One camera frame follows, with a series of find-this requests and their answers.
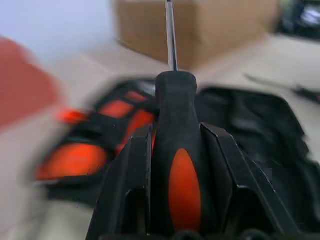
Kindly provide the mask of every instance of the table surface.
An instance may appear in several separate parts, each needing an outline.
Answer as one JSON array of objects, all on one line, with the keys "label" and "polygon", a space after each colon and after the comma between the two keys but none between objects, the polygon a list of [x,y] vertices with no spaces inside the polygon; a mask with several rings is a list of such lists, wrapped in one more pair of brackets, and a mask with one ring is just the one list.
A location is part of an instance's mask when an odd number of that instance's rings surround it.
[{"label": "table surface", "polygon": [[[65,104],[81,109],[88,108],[86,103],[98,90],[117,84],[117,78],[121,76],[156,76],[168,70],[166,64],[116,43],[99,46],[42,67],[58,79]],[[320,89],[320,44],[267,36],[192,72],[197,77],[199,88],[217,85],[258,90],[283,97],[305,130],[311,158],[320,162],[320,107],[283,89],[250,82],[243,76],[246,73],[288,86],[299,83],[307,88]],[[25,186],[21,176],[33,156],[37,155],[39,146],[48,142],[52,135],[65,131],[65,127],[54,119],[54,114],[60,108],[61,105],[48,108],[0,134],[0,158],[10,162],[0,172],[0,201],[1,206],[6,206],[0,210],[0,236],[4,240],[26,239],[26,235],[36,232],[39,220],[35,218],[31,221],[26,212],[31,199],[36,199],[32,207],[43,206],[40,198],[35,197],[42,193]],[[85,239],[92,209],[58,201],[51,202],[46,208],[48,213],[42,221],[38,239]]]}]

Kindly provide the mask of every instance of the screwdriver handle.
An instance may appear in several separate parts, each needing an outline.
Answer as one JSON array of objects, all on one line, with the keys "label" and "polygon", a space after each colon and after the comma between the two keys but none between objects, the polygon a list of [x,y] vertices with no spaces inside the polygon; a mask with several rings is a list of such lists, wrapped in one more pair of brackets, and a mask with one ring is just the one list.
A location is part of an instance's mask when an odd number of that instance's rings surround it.
[{"label": "screwdriver handle", "polygon": [[151,231],[211,232],[216,213],[195,109],[196,78],[168,71],[155,85],[160,114],[151,161]]}]

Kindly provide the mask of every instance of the cardboard box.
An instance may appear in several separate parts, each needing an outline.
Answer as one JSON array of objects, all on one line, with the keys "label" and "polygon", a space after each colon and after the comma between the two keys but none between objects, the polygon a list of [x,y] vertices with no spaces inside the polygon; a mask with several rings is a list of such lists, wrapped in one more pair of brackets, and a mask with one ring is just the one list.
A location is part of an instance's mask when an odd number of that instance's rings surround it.
[{"label": "cardboard box", "polygon": [[[179,68],[190,70],[261,37],[274,26],[279,0],[174,0]],[[116,0],[118,40],[168,62],[166,1]]]}]

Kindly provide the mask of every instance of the metal shaft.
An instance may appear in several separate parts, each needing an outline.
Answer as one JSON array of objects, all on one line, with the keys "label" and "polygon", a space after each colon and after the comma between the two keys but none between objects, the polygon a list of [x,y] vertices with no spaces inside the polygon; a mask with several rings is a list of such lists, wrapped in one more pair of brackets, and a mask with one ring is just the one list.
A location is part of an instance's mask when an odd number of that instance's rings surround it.
[{"label": "metal shaft", "polygon": [[174,6],[172,3],[172,0],[166,0],[165,10],[166,10],[166,36],[168,41],[169,70],[178,71]]}]

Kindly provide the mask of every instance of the blurred tool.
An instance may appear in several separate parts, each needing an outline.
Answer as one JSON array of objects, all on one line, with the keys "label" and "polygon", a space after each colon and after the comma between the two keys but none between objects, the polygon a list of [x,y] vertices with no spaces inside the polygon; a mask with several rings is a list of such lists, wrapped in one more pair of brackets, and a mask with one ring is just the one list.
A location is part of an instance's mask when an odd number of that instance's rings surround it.
[{"label": "blurred tool", "polygon": [[296,87],[289,87],[287,85],[283,85],[283,84],[279,84],[276,83],[274,81],[269,81],[266,79],[262,79],[262,78],[257,78],[257,77],[253,77],[250,76],[248,74],[244,74],[244,76],[255,83],[258,84],[262,84],[262,85],[267,85],[267,86],[272,86],[272,87],[276,87],[276,88],[281,88],[281,89],[285,89],[285,90],[289,90],[291,92],[293,92],[294,94],[305,98],[309,101],[312,101],[314,103],[320,104],[320,90],[319,91],[314,91],[314,90],[309,90],[303,86],[299,86],[297,85]]}]

